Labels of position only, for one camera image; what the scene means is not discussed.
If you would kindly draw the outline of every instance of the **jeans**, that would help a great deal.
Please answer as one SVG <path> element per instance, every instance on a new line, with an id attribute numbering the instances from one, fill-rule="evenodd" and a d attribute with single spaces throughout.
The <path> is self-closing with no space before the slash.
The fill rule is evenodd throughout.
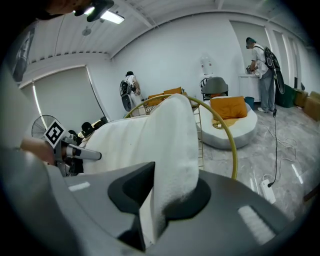
<path id="1" fill-rule="evenodd" d="M 263 111 L 268 112 L 275 109 L 275 83 L 274 72 L 271 69 L 262 76 L 259 80 L 259 89 L 261 95 L 261 108 Z"/>

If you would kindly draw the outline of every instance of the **brown box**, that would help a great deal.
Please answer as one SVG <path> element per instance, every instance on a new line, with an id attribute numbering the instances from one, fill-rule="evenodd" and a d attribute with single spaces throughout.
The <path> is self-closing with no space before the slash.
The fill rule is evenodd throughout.
<path id="1" fill-rule="evenodd" d="M 306 99 L 308 97 L 308 93 L 306 91 L 299 90 L 299 89 L 294 89 L 294 90 L 296 91 L 294 104 L 296 106 L 303 108 L 305 106 Z"/>
<path id="2" fill-rule="evenodd" d="M 320 94 L 312 91 L 306 98 L 303 111 L 316 121 L 320 121 Z"/>

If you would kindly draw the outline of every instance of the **white cabinet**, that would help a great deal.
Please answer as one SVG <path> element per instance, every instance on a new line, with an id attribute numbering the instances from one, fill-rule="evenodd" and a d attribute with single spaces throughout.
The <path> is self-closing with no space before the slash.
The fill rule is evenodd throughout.
<path id="1" fill-rule="evenodd" d="M 240 95 L 253 97 L 254 102 L 261 102 L 259 90 L 259 77 L 254 74 L 239 75 Z"/>

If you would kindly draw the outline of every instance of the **yellow metal frame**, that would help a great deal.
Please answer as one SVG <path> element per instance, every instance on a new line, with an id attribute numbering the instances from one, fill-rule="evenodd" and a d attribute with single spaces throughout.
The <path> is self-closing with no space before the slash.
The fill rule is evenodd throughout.
<path id="1" fill-rule="evenodd" d="M 145 100 L 143 103 L 139 104 L 138 106 L 136 106 L 134 109 L 132 109 L 124 118 L 130 118 L 131 114 L 133 113 L 133 111 L 135 111 L 136 109 L 140 108 L 141 106 L 143 106 L 144 104 L 152 101 L 152 100 L 156 100 L 156 99 L 163 99 L 163 98 L 168 98 L 172 96 L 172 94 L 164 94 L 164 95 L 159 95 L 150 99 Z M 236 180 L 237 179 L 237 174 L 238 174 L 238 157 L 237 157 L 237 147 L 236 147 L 236 143 L 234 138 L 232 137 L 232 134 L 228 128 L 228 126 L 226 125 L 226 123 L 224 122 L 224 120 L 221 118 L 221 116 L 214 111 L 210 106 L 208 106 L 207 104 L 205 104 L 203 101 L 198 100 L 197 98 L 192 98 L 189 97 L 187 95 L 184 95 L 185 97 L 187 97 L 190 101 L 196 102 L 198 105 L 203 106 L 205 109 L 207 109 L 208 111 L 210 111 L 217 119 L 218 121 L 221 123 L 223 129 L 226 132 L 226 135 L 228 136 L 228 139 L 230 141 L 231 144 L 231 150 L 232 150 L 232 160 L 233 160 L 233 167 L 232 167 L 232 176 L 231 178 Z"/>

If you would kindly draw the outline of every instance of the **white sneaker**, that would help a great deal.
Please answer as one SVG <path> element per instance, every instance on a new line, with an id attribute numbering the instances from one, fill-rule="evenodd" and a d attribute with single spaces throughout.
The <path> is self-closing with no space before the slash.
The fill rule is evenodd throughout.
<path id="1" fill-rule="evenodd" d="M 263 112 L 263 113 L 268 113 L 268 112 L 264 111 L 261 107 L 258 107 L 258 110 L 259 110 L 260 112 Z"/>

